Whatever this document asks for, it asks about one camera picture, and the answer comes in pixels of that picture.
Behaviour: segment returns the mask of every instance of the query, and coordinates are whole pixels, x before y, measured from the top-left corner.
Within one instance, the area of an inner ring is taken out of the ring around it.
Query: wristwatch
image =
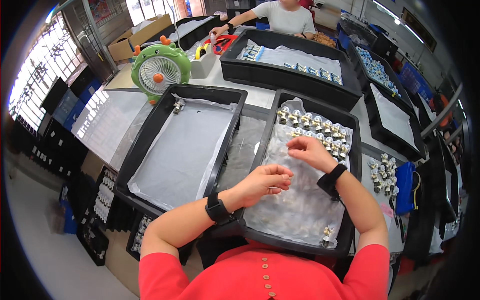
[[[207,205],[205,210],[212,221],[215,221],[218,225],[228,223],[233,216],[227,211],[223,205],[223,201],[218,198],[218,193],[213,192],[207,198]]]
[[[333,201],[340,201],[340,195],[336,191],[335,188],[335,183],[338,177],[342,175],[343,172],[347,170],[347,167],[345,167],[342,164],[338,164],[331,172],[330,174],[325,174],[323,175],[318,181],[317,185],[324,190],[327,194],[332,197]]]

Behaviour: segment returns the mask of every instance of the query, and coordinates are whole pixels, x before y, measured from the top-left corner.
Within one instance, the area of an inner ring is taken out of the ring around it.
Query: ceiling light
[[[413,35],[416,36],[417,39],[419,39],[419,41],[420,41],[422,44],[424,44],[423,41],[421,40],[421,38],[420,38],[407,24],[405,24],[405,27],[406,27],[408,30],[410,30],[410,32],[413,33]]]

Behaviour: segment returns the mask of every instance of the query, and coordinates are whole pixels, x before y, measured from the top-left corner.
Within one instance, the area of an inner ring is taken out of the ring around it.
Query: woman's right hand
[[[310,166],[329,174],[338,163],[315,138],[299,136],[287,143],[288,155],[303,160]]]
[[[227,30],[228,30],[228,25],[225,24],[222,27],[212,28],[212,30],[210,31],[210,34],[212,34],[212,32],[213,32],[213,34],[215,35],[215,39],[217,39],[219,36],[221,36]]]

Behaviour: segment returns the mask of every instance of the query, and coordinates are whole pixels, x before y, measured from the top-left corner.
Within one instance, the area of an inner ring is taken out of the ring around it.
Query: orange fan hub
[[[163,75],[160,73],[153,75],[153,81],[159,84],[160,82],[163,81]]]

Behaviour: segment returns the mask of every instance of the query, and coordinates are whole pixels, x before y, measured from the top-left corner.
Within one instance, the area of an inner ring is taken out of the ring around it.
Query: red shirt
[[[362,248],[343,283],[326,266],[297,256],[246,245],[218,257],[192,282],[171,254],[140,260],[142,300],[387,299],[389,252],[381,245]]]

